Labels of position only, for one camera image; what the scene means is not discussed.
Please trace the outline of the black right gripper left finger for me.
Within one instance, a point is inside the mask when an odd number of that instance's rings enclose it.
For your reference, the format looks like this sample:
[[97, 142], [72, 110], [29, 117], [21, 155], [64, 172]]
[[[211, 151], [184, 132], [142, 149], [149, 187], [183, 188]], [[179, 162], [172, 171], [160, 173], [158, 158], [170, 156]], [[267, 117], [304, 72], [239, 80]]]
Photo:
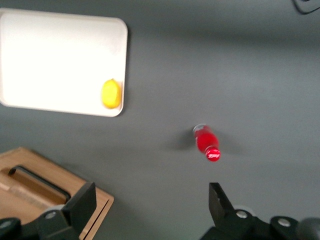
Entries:
[[23, 240], [78, 240], [97, 207], [96, 185], [85, 183], [62, 207], [22, 226]]

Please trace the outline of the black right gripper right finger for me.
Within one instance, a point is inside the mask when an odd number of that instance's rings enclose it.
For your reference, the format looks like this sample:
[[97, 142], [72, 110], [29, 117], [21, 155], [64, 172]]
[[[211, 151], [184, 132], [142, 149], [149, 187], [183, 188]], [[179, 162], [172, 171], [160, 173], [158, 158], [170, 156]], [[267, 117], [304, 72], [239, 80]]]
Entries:
[[212, 226], [202, 240], [274, 240], [271, 225], [246, 210], [235, 209], [217, 182], [209, 184], [208, 207]]

